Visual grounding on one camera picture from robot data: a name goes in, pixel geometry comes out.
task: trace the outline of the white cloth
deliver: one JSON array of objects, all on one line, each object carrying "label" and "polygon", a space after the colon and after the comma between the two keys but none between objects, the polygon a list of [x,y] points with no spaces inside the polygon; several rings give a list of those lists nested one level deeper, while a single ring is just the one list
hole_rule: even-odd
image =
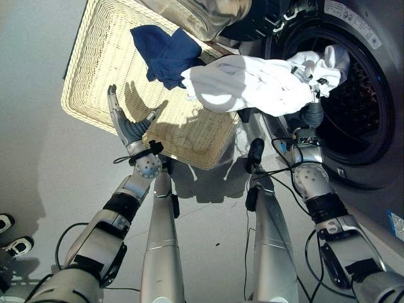
[{"label": "white cloth", "polygon": [[[340,68],[337,61],[340,52],[329,50],[326,53],[330,57],[321,59],[315,52],[301,52],[291,58],[292,62],[225,56],[206,66],[195,66],[182,72],[182,84],[186,87],[190,99],[198,99],[214,112],[232,112],[257,107],[267,114],[282,116],[297,112],[312,101],[309,82],[324,78],[322,74],[332,77],[329,90],[338,85],[335,85],[337,78],[338,81],[340,78],[345,80],[347,68],[345,73],[339,71],[345,78],[337,77],[337,72],[334,72]],[[349,67],[349,56],[347,53],[346,55],[348,65],[343,66]],[[292,74],[294,66],[298,71]],[[318,78],[313,76],[309,79],[305,75],[306,70],[315,73]]]},{"label": "white cloth", "polygon": [[[320,95],[327,98],[332,89],[347,79],[350,63],[348,51],[340,45],[327,46],[323,57],[313,51],[298,52],[287,61],[302,72],[295,73],[296,76],[313,88],[317,85]],[[327,82],[318,83],[321,78]]]}]

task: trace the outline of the sticker label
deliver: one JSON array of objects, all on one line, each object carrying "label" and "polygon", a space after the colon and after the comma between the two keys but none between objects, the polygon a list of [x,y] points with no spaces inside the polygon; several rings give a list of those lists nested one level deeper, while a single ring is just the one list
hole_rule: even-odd
[{"label": "sticker label", "polygon": [[389,210],[387,211],[387,216],[390,221],[390,229],[392,233],[404,242],[404,219]]},{"label": "sticker label", "polygon": [[378,49],[382,46],[379,37],[373,32],[367,22],[344,4],[332,0],[325,0],[324,12],[341,19],[356,29],[373,49]]}]

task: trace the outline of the shoe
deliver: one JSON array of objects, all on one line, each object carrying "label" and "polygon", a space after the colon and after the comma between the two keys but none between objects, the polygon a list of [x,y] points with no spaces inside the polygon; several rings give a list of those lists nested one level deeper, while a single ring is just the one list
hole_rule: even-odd
[{"label": "shoe", "polygon": [[31,237],[22,237],[15,239],[12,243],[2,247],[13,258],[26,254],[33,248],[33,239]]},{"label": "shoe", "polygon": [[0,234],[5,232],[15,223],[13,216],[8,213],[0,213]]}]

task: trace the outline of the wicker basket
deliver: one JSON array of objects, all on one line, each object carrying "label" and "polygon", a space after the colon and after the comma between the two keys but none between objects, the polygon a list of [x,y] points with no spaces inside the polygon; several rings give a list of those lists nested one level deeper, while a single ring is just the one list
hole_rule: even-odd
[{"label": "wicker basket", "polygon": [[[116,84],[119,104],[130,119],[138,121],[151,109],[163,108],[144,135],[145,143],[161,141],[165,155],[210,169],[232,139],[239,118],[187,101],[181,88],[169,91],[157,80],[148,82],[147,65],[129,31],[146,24],[155,24],[169,35],[178,28],[133,0],[89,0],[64,82],[62,107],[69,115],[116,134],[107,102],[108,86]],[[205,62],[221,56],[196,41]]]}]

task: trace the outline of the washing machine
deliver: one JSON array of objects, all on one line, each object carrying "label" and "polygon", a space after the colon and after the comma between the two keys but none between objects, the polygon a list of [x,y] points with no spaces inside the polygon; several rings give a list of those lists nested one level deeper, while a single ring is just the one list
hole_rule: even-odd
[{"label": "washing machine", "polygon": [[[255,12],[246,22],[253,31],[239,22],[223,35],[263,39],[265,59],[323,52],[331,44],[347,48],[347,81],[321,99],[324,165],[343,201],[404,241],[402,1],[272,3],[274,13]],[[288,136],[296,115],[267,115],[272,137]]]}]

